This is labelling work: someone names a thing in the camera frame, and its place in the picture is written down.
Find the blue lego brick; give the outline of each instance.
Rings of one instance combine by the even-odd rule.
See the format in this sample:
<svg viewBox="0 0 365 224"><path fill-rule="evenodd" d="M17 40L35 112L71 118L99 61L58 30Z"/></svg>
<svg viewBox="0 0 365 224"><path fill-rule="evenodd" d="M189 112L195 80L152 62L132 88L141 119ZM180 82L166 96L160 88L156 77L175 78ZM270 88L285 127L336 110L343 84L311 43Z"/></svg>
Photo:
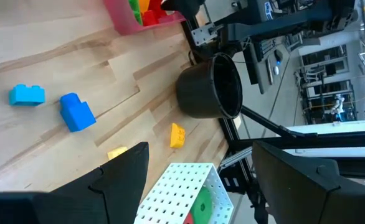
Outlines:
<svg viewBox="0 0 365 224"><path fill-rule="evenodd" d="M45 102L45 91L38 85L26 87L16 85L9 91L9 104L18 106L37 106Z"/></svg>
<svg viewBox="0 0 365 224"><path fill-rule="evenodd" d="M81 131L96 122L87 102L82 103L76 93L62 96L60 104L60 114L71 132Z"/></svg>

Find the green object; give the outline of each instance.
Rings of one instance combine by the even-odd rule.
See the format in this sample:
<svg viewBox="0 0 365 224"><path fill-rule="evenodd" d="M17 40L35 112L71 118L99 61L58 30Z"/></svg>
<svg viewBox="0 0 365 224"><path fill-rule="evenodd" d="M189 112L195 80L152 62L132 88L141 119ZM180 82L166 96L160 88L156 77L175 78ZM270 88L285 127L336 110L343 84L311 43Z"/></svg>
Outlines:
<svg viewBox="0 0 365 224"><path fill-rule="evenodd" d="M131 10L133 10L135 19L139 24L142 25L143 20L141 18L140 5L138 4L138 0L128 0L128 2L130 3Z"/></svg>
<svg viewBox="0 0 365 224"><path fill-rule="evenodd" d="M191 208L195 224L208 224L213 213L212 194L205 187L199 191Z"/></svg>

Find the white pegboard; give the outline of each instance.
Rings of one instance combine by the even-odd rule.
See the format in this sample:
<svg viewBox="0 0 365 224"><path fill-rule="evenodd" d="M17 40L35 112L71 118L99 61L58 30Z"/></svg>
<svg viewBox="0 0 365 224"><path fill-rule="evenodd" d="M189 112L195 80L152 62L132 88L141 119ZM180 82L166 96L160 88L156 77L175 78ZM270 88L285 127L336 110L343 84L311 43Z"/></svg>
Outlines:
<svg viewBox="0 0 365 224"><path fill-rule="evenodd" d="M182 224L200 189L212 194L210 224L228 224L234 209L213 164L172 163L138 207L135 224Z"/></svg>

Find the pink plastic bin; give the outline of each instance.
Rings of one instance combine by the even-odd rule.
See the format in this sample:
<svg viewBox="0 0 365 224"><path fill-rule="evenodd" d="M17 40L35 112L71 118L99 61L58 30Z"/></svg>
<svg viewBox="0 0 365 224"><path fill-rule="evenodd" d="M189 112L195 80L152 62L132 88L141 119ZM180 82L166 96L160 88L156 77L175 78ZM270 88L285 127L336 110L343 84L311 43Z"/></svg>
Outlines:
<svg viewBox="0 0 365 224"><path fill-rule="evenodd" d="M135 19L128 0L103 0L103 2L108 9L115 29L121 35L134 34L142 30L166 26L184 20L184 17L180 13L175 12L171 15L159 18L159 24L142 26Z"/></svg>

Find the wooden table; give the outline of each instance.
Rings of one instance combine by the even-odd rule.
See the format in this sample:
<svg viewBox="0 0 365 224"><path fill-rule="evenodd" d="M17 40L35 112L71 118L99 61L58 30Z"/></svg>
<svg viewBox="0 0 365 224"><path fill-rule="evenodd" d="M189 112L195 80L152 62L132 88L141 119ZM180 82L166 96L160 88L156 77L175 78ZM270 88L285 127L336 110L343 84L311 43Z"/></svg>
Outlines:
<svg viewBox="0 0 365 224"><path fill-rule="evenodd" d="M177 106L188 51L179 24L120 36L101 0L0 0L0 190L53 190L140 141L150 148L144 196L170 162L218 165L227 150L218 122ZM40 85L46 102L9 106L18 83ZM70 92L97 119L77 133L59 113ZM169 147L172 122L186 129L182 149Z"/></svg>

